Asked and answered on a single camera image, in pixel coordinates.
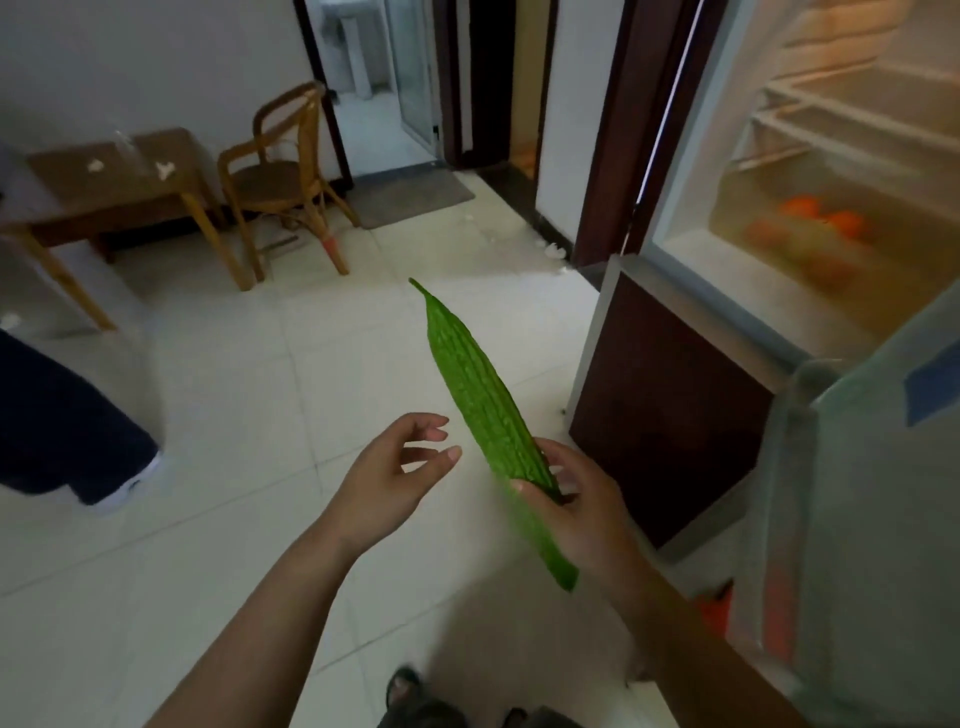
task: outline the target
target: gray doormat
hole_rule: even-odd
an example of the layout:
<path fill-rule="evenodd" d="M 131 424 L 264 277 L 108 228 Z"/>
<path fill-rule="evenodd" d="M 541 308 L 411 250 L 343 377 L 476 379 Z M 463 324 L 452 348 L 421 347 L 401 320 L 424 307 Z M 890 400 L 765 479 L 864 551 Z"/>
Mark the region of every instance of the gray doormat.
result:
<path fill-rule="evenodd" d="M 449 169 L 418 165 L 357 178 L 347 201 L 367 230 L 472 200 Z"/>

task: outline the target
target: hand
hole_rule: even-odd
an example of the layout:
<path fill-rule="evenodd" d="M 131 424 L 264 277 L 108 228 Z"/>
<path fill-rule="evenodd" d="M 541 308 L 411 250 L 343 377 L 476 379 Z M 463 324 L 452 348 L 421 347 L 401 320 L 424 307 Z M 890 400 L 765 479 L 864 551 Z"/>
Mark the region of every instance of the hand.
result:
<path fill-rule="evenodd" d="M 392 534 L 413 515 L 420 500 L 452 470 L 462 451 L 454 446 L 407 448 L 411 442 L 441 442 L 443 415 L 403 415 L 367 445 L 350 467 L 321 520 L 352 558 Z M 401 466 L 423 463 L 405 473 Z"/>
<path fill-rule="evenodd" d="M 564 556 L 615 599 L 644 563 L 619 486 L 586 455 L 553 440 L 535 441 L 550 465 L 563 468 L 558 479 L 575 485 L 577 495 L 561 506 L 526 480 L 511 485 L 540 516 Z"/>

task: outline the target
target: person's left hand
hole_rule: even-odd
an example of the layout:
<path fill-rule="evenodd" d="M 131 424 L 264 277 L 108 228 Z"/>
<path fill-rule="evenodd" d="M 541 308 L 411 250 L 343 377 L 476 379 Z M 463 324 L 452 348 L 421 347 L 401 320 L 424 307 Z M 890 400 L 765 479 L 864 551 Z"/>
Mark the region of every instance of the person's left hand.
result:
<path fill-rule="evenodd" d="M 444 450 L 408 448 L 407 443 L 441 442 L 449 418 L 425 412 L 403 415 L 357 456 L 321 520 L 352 558 L 392 534 L 413 515 L 420 500 L 456 465 L 458 446 Z M 401 466 L 420 463 L 405 473 Z"/>

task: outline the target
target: bitter melon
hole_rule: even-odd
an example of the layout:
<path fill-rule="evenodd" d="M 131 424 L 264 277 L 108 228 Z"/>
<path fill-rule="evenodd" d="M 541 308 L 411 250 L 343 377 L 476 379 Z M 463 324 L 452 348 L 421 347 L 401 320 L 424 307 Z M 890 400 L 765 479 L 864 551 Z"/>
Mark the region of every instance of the bitter melon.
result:
<path fill-rule="evenodd" d="M 557 583 L 571 591 L 577 583 L 577 568 L 564 558 L 546 526 L 508 485 L 511 478 L 523 478 L 559 502 L 557 479 L 514 398 L 467 327 L 423 286 L 413 279 L 410 282 L 426 299 L 427 340 L 437 368 L 493 474 L 506 486 L 517 525 Z"/>

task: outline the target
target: wooden chair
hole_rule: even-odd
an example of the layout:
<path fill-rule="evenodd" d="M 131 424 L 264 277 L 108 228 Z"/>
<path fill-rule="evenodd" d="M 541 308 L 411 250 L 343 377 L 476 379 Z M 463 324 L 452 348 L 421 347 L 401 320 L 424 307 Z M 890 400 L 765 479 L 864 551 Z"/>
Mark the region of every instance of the wooden chair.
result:
<path fill-rule="evenodd" d="M 333 191 L 320 172 L 317 161 L 320 100 L 325 93 L 323 85 L 314 82 L 291 88 L 256 113 L 251 141 L 230 147 L 217 159 L 220 182 L 240 226 L 247 260 L 257 280 L 264 279 L 263 267 L 253 244 L 250 226 L 244 220 L 244 210 L 277 215 L 283 221 L 284 228 L 288 227 L 288 221 L 294 221 L 295 227 L 306 226 L 323 244 L 337 272 L 341 276 L 349 273 L 324 217 L 324 194 L 345 213 L 355 228 L 360 227 L 360 219 L 353 208 Z M 302 99 L 302 104 L 293 113 L 266 132 L 263 131 L 267 116 L 298 99 Z M 267 147 L 276 144 L 294 127 L 297 128 L 298 160 L 269 159 Z M 229 167 L 237 159 L 254 154 L 259 157 L 257 164 L 230 173 Z M 319 208 L 315 203 L 318 198 Z"/>

